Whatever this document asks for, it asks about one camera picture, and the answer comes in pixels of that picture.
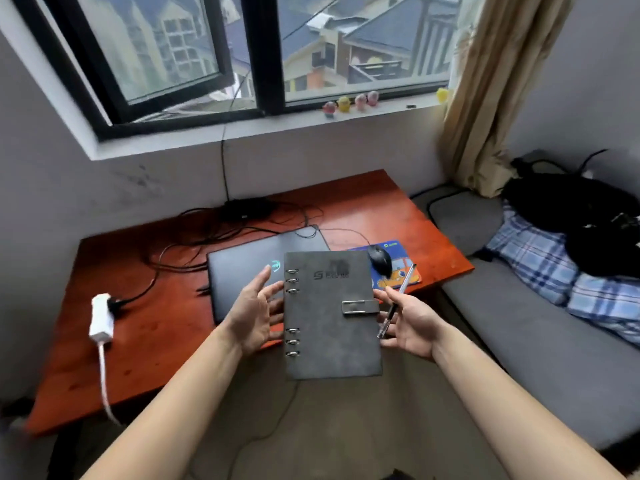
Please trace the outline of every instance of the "laptop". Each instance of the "laptop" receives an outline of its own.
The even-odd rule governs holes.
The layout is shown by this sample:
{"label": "laptop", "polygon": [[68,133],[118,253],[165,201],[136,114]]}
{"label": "laptop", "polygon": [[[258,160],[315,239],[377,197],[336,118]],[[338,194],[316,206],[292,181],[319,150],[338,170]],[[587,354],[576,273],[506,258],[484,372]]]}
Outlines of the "laptop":
{"label": "laptop", "polygon": [[267,264],[271,277],[267,285],[284,279],[284,254],[290,251],[329,251],[324,236],[315,227],[303,227],[258,241],[207,254],[213,320],[220,324],[237,296]]}

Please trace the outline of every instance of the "gray notebook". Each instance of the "gray notebook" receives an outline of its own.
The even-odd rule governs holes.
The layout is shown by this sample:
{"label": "gray notebook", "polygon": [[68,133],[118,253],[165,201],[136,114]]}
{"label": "gray notebook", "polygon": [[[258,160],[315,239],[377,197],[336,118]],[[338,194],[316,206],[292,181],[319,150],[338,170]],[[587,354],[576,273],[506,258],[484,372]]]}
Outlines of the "gray notebook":
{"label": "gray notebook", "polygon": [[379,376],[378,301],[366,251],[286,253],[284,354],[287,376]]}

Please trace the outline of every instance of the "minion figurine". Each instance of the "minion figurine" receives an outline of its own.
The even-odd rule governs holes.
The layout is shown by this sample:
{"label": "minion figurine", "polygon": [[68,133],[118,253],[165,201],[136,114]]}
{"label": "minion figurine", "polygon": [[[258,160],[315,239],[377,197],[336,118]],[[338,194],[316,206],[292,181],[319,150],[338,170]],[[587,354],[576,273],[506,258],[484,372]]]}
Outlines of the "minion figurine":
{"label": "minion figurine", "polygon": [[351,101],[347,96],[342,96],[338,99],[338,111],[340,112],[349,112],[351,109]]}

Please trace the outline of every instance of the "window sill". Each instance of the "window sill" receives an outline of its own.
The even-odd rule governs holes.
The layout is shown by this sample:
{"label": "window sill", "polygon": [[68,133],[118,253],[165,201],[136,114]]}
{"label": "window sill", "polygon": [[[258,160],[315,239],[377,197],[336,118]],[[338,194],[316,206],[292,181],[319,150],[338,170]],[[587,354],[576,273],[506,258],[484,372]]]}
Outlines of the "window sill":
{"label": "window sill", "polygon": [[301,111],[281,116],[269,116],[254,120],[234,121],[212,127],[199,127],[188,130],[178,130],[165,133],[131,136],[98,143],[95,152],[88,152],[91,160],[107,160],[128,155],[152,153],[172,148],[196,146],[199,144],[215,143],[224,139],[237,139],[260,134],[276,133],[280,131],[306,128],[316,125],[343,123],[345,121],[380,116],[401,111],[413,111],[437,106],[438,99],[434,93],[384,100],[377,107],[367,106],[363,112],[351,106],[348,113],[336,112],[333,118],[327,118],[319,110]]}

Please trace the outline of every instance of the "hand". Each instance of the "hand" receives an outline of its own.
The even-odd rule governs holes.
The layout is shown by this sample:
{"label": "hand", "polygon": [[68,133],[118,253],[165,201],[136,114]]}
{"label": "hand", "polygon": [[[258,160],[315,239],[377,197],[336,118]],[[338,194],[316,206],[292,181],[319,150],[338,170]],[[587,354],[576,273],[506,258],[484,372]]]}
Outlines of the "hand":
{"label": "hand", "polygon": [[[387,287],[384,291],[373,290],[373,295],[388,303],[396,303],[398,309],[387,334],[391,339],[380,340],[380,345],[388,348],[400,348],[414,355],[433,360],[433,345],[449,327],[430,306],[418,298],[399,293]],[[380,312],[379,320],[384,321],[387,312]]]}
{"label": "hand", "polygon": [[242,348],[243,355],[260,349],[269,340],[279,340],[282,332],[270,331],[271,325],[282,322],[283,299],[271,297],[284,288],[279,281],[264,287],[271,276],[271,266],[264,269],[240,291],[219,328],[228,331]]}

